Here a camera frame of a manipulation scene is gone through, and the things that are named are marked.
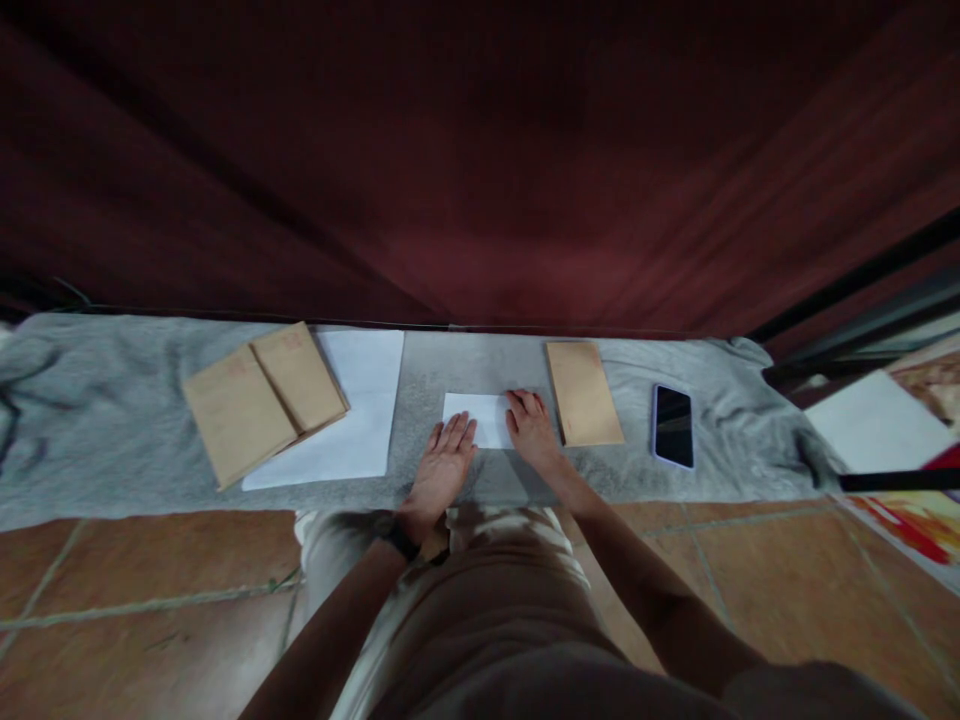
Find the person's left hand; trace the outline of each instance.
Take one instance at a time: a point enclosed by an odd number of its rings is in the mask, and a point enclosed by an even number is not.
[[[417,545],[423,544],[467,478],[470,462],[477,452],[473,444],[477,421],[469,420],[468,415],[458,413],[450,418],[446,427],[437,423],[433,428],[413,489],[397,510],[397,522]]]

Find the kraft paper envelope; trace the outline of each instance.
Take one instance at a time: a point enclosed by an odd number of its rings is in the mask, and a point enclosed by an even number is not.
[[[314,433],[347,414],[350,406],[306,323],[264,335],[251,345],[298,434]]]
[[[563,444],[621,445],[620,419],[595,343],[547,343]]]
[[[220,489],[297,439],[249,345],[183,384]]]

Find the hand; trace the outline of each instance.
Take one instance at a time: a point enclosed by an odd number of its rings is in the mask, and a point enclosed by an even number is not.
[[[437,520],[456,499],[477,452],[473,436],[477,421],[458,413],[444,427],[437,423],[427,440],[409,497],[397,510],[397,522],[417,545],[430,534]]]
[[[550,425],[547,408],[536,393],[526,390],[508,390],[507,429],[520,457],[533,465],[541,476],[557,462],[563,453]]]

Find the watch strap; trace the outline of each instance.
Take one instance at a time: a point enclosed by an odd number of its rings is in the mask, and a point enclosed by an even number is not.
[[[403,531],[395,517],[390,518],[389,528],[380,533],[380,539],[393,545],[408,563],[413,562],[420,555],[420,546],[414,545],[413,540]]]

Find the wristwatch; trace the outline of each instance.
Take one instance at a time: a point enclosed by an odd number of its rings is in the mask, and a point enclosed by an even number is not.
[[[413,540],[400,527],[395,515],[384,515],[377,518],[373,524],[373,529],[376,530],[377,536],[381,540],[393,545],[407,559],[408,563],[413,562],[420,555],[420,546],[413,544]]]

